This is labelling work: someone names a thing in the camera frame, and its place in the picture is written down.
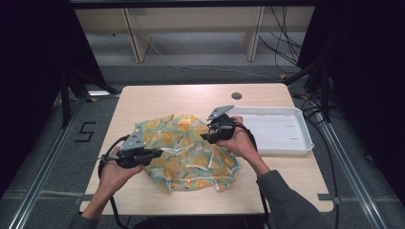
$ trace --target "person's arm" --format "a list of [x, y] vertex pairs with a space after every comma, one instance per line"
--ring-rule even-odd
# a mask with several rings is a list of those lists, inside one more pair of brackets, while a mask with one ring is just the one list
[[[233, 117], [242, 123], [242, 118]], [[217, 145], [245, 159], [257, 174], [257, 184], [270, 206], [274, 222], [279, 229], [328, 228], [322, 214], [305, 198], [288, 187], [278, 171], [270, 171], [257, 153], [247, 133], [237, 127], [229, 140]]]
[[[116, 154], [119, 147], [116, 147], [112, 154]], [[108, 200], [118, 191], [126, 181], [133, 175], [138, 174], [143, 169], [142, 165], [135, 168], [124, 169], [117, 165], [115, 161], [108, 161], [101, 172], [100, 183], [92, 197], [89, 205], [80, 215], [75, 214], [68, 226], [68, 229], [94, 229], [98, 225], [98, 220], [104, 210]]]

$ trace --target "shower cap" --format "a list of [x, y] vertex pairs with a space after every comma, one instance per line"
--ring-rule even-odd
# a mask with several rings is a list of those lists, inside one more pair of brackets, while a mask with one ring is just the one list
[[241, 166], [226, 148], [210, 144], [200, 134], [208, 127], [191, 114], [172, 114], [136, 124], [148, 149], [161, 148], [144, 171], [170, 191], [215, 187], [223, 191], [236, 180]]

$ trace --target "gray sleeve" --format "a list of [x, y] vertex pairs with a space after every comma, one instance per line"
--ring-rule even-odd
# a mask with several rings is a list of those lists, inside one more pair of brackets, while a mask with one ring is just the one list
[[320, 228], [328, 225], [324, 216], [305, 198], [290, 189], [278, 171], [257, 179], [279, 229]]
[[86, 219], [77, 213], [72, 217], [68, 229], [96, 229], [97, 225], [98, 219]]

